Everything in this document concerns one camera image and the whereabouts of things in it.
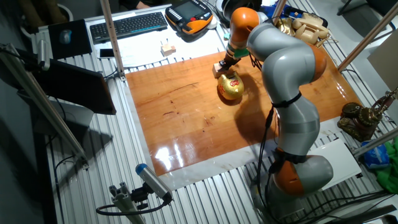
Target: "white paper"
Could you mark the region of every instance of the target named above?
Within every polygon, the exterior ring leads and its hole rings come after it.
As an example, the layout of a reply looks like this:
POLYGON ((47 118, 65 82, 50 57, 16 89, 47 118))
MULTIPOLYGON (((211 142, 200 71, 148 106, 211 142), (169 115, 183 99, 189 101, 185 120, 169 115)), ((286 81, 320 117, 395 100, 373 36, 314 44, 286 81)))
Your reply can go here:
POLYGON ((322 187, 322 190, 326 190, 362 172, 355 158, 341 139, 311 150, 308 152, 308 155, 325 157, 333 168, 333 178, 328 184, 322 187))

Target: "golden egg-shaped object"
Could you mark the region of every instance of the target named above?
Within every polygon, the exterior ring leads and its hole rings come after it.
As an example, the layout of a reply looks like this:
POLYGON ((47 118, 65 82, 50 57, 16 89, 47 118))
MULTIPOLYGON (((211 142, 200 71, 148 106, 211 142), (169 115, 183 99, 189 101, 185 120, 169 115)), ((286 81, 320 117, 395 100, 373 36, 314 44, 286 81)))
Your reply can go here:
POLYGON ((227 100, 235 100, 243 95, 242 79, 234 72, 230 75, 221 75, 218 78, 217 90, 227 100))

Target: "blue cap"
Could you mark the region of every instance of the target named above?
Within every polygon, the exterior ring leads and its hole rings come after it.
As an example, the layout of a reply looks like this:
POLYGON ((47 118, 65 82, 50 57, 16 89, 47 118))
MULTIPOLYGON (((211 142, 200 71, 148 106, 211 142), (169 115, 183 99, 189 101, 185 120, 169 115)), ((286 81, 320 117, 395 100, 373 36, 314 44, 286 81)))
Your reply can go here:
POLYGON ((136 166, 136 173, 139 175, 147 166, 147 164, 138 164, 136 166))

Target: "metal pole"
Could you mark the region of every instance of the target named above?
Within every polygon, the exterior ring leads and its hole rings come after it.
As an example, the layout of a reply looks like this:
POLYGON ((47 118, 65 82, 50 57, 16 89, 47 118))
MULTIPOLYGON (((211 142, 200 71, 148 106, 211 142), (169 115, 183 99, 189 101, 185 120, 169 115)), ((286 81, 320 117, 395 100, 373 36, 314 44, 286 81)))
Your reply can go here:
POLYGON ((108 0, 100 0, 100 1, 101 1, 102 12, 104 13, 104 18, 106 21, 106 28, 108 29, 109 37, 111 39, 114 58, 116 60, 116 65, 118 66, 118 72, 120 74, 121 79, 125 80, 126 77, 124 76, 124 68, 118 45, 118 38, 116 37, 116 31, 113 26, 111 7, 109 6, 108 0))
MULTIPOLYGON (((17 50, 11 44, 6 47, 6 50, 18 55, 17 50)), ((41 112, 43 112, 44 116, 49 120, 61 138, 72 147, 72 151, 76 156, 80 159, 87 160, 85 151, 51 104, 32 73, 27 72, 22 62, 12 55, 2 52, 0 53, 0 59, 29 94, 41 112)))
POLYGON ((286 5, 287 0, 279 0, 278 4, 276 5, 274 14, 272 15, 272 22, 274 25, 276 25, 280 15, 282 14, 282 11, 284 10, 284 7, 286 5))
POLYGON ((379 138, 369 142, 367 145, 362 146, 359 149, 356 149, 353 154, 354 157, 359 157, 362 154, 364 154, 365 152, 368 152, 369 150, 380 146, 381 144, 384 144, 386 141, 391 140, 393 138, 395 138, 396 136, 398 136, 398 128, 394 128, 393 130, 387 132, 386 134, 383 134, 382 136, 380 136, 379 138))
POLYGON ((390 11, 380 20, 380 22, 366 35, 366 37, 355 47, 355 49, 338 66, 338 71, 343 71, 366 46, 380 33, 380 31, 391 22, 398 13, 398 2, 390 11))

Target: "robotic arm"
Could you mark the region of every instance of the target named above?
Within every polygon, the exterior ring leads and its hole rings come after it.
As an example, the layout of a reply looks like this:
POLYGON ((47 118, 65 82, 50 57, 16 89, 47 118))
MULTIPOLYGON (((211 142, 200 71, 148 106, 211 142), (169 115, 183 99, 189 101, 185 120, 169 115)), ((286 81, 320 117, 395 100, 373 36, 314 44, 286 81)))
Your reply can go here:
POLYGON ((266 15, 246 7, 235 10, 231 16, 231 37, 229 38, 224 60, 220 61, 221 69, 227 71, 242 57, 248 56, 247 41, 249 34, 260 23, 267 19, 266 15))
POLYGON ((262 79, 280 120, 275 163, 270 169, 267 201, 291 200, 319 190, 333 177, 322 156, 307 156, 315 142, 320 120, 314 104, 299 91, 314 82, 326 68, 326 56, 314 46, 282 33, 270 23, 260 23, 257 12, 239 8, 231 19, 231 38, 223 69, 236 64, 243 48, 262 65, 262 79))

